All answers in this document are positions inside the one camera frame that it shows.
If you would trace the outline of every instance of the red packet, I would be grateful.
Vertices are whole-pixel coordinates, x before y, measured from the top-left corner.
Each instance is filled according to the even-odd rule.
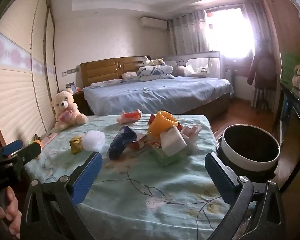
[[[178,130],[179,130],[179,132],[181,132],[181,130],[183,129],[183,127],[182,127],[182,125],[178,122]]]
[[[151,125],[152,122],[154,121],[155,119],[155,115],[154,114],[151,114],[150,118],[149,118],[149,121],[148,121],[148,125]]]

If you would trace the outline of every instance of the gold wrapped candy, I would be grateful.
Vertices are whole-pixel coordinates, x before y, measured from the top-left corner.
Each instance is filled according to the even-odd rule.
[[[69,143],[72,154],[77,154],[78,152],[82,151],[82,136],[74,136]]]

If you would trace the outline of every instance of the sunlight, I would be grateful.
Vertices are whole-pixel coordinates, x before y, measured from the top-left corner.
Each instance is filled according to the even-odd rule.
[[[241,9],[213,12],[208,23],[213,26],[210,31],[213,50],[222,52],[226,57],[245,57],[254,49],[251,24],[243,17]]]

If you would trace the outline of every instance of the light blue tablecloth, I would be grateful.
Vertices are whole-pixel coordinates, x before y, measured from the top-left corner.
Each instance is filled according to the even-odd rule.
[[[116,116],[91,116],[87,124],[61,132],[26,170],[31,179],[41,182],[70,175],[91,152],[72,155],[69,140],[89,130],[103,131],[103,168],[78,205],[92,232],[100,239],[197,239],[198,228],[198,239],[207,239],[229,209],[204,166],[205,155],[216,151],[215,138],[206,117],[175,117],[182,125],[202,125],[199,149],[165,168],[150,153],[150,146],[130,152],[122,161],[109,160],[106,152],[122,125]],[[149,115],[143,115],[129,126],[146,133],[148,119]]]

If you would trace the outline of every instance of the white sponge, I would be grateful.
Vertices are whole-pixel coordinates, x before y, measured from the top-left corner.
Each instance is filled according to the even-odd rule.
[[[184,149],[187,144],[178,128],[172,126],[168,131],[160,133],[161,147],[167,156],[173,156]]]
[[[82,138],[82,146],[86,151],[101,152],[106,141],[106,136],[100,131],[89,131]]]

